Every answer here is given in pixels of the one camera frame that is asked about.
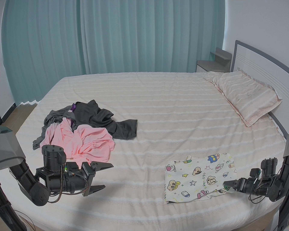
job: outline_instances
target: wall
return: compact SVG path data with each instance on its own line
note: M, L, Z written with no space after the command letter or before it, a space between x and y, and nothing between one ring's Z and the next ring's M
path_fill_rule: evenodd
M226 0L223 49L247 43L289 66L289 1Z
M5 0L0 0L0 39L1 39L2 16L5 2L6 2ZM3 65L2 45L0 43L0 117L3 117L13 104L14 98L12 96L6 71Z

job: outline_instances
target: wooden floor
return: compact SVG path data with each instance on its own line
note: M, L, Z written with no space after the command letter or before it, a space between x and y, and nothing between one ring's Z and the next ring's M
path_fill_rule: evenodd
M8 119L2 125L7 126L16 134L18 132L21 125L33 111L37 104L26 104L26 105L19 105L12 114L8 117ZM249 225L246 225L242 228L236 229L235 231L261 231L263 230L271 221L275 214L276 210L266 214L265 216L253 221ZM6 226L6 224L0 219L0 230L1 231L10 231L10 229ZM37 231L43 231L42 229L36 227Z

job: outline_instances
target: pink garment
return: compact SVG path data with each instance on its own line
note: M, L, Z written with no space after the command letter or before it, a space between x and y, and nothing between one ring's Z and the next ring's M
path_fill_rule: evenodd
M71 119L67 118L63 118L60 124L51 124L40 148L47 144L58 145L64 149L66 158L73 158L79 167L86 161L107 162L110 151L114 149L114 141L106 128L82 124L73 132L70 124Z

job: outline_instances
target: gray headboard frame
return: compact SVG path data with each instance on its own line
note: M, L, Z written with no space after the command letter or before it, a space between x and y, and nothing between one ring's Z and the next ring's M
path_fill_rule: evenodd
M277 59L273 58L272 56L266 54L263 51L260 51L259 49L252 47L246 43L243 43L239 40L236 40L235 42L235 50L234 50L234 55L233 55L233 61L232 61L232 68L231 68L231 72L233 72L234 70L234 65L235 65L235 59L236 59L236 52L237 52L237 46L241 45L251 51L254 51L255 53L263 56L264 58L270 60L271 62L275 63L277 66L279 66L280 68L282 68L284 71L286 71L287 73L289 73L289 67L287 67L285 64L281 63L280 61L278 61ZM274 116L274 114L272 112L268 113L276 122L276 124L279 126L280 130L282 131L284 137L287 139L288 133L286 132L285 128L281 125L281 123L279 122L279 120Z

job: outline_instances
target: folded cloth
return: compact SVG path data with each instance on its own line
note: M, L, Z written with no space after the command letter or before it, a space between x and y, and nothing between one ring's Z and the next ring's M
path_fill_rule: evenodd
M88 103L76 102L73 111L77 124L89 124L93 128L106 128L114 139L132 139L136 137L137 120L115 122L111 119L113 113L100 109L95 100Z
M107 162L110 151L114 149L114 141L107 130L83 124L73 132L70 123L71 119L63 118L60 124L51 124L40 147L47 144L62 147L66 158L73 158L79 167L86 161Z
M44 126L42 127L41 136L38 137L36 140L33 141L33 150L36 150L40 147L41 141L45 138L46 129L53 123L61 123L62 118L70 118L71 119L71 128L74 131L77 128L77 123L73 112L71 111L71 105L62 108L58 111L52 110L44 119Z
M169 161L165 167L165 204L207 200L213 196L233 193L223 185L226 180L237 179L234 160L227 153L213 154L205 158L188 156L183 161Z

